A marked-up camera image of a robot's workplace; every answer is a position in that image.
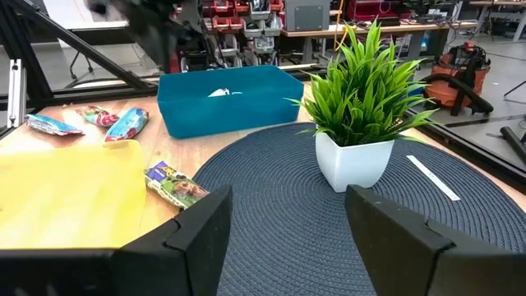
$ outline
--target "white paper strip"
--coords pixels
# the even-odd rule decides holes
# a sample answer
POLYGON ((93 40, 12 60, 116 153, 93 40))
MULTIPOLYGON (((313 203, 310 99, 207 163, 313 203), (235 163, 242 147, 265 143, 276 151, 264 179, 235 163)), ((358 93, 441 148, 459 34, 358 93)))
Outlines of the white paper strip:
POLYGON ((434 173, 432 173, 429 169, 426 168, 425 165, 423 165, 419 160, 417 160, 416 157, 413 155, 407 155, 409 160, 419 168, 426 177, 428 177, 444 194, 446 194, 452 201, 460 201, 460 197, 458 197, 454 192, 447 187, 434 173))

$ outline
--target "green plant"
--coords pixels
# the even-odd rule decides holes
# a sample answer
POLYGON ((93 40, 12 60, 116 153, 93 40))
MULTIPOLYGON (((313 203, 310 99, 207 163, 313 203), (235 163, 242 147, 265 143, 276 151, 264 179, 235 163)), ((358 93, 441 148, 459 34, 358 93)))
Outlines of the green plant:
POLYGON ((428 124, 427 118, 435 110, 404 118, 408 109, 428 100, 408 95, 425 86, 409 81, 421 61, 398 65, 392 42, 380 52, 381 28, 375 21, 365 46, 352 28, 345 29, 352 48, 342 44, 338 58, 328 64, 326 79, 311 75, 314 100, 291 99, 312 116, 317 124, 313 132, 325 132, 339 146, 354 146, 393 140, 409 128, 428 124))

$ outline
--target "white square pot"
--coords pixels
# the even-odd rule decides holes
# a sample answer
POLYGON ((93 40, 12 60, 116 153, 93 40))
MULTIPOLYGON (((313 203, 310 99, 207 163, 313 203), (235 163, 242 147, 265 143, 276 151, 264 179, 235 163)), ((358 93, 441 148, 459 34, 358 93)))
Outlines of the white square pot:
POLYGON ((324 132, 316 134, 320 170, 336 192, 347 185, 371 187, 384 173, 395 141, 340 147, 324 132))

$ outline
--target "gray box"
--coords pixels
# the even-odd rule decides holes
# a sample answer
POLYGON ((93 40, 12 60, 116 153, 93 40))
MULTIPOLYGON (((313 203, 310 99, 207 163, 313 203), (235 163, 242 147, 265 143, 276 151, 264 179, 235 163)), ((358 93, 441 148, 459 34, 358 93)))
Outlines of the gray box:
POLYGON ((285 0, 288 32, 328 30, 330 0, 285 0))

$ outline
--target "orange shop vacuum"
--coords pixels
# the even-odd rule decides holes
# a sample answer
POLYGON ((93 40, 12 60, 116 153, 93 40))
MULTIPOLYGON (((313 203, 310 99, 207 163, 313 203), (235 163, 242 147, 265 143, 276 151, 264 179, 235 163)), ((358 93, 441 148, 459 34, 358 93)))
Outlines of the orange shop vacuum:
POLYGON ((480 96, 490 64, 486 51, 469 41, 453 47, 435 61, 431 75, 422 79, 428 84, 423 95, 433 98, 439 107, 451 108, 451 116, 457 116, 461 107, 469 107, 472 114, 490 113, 493 106, 480 96))

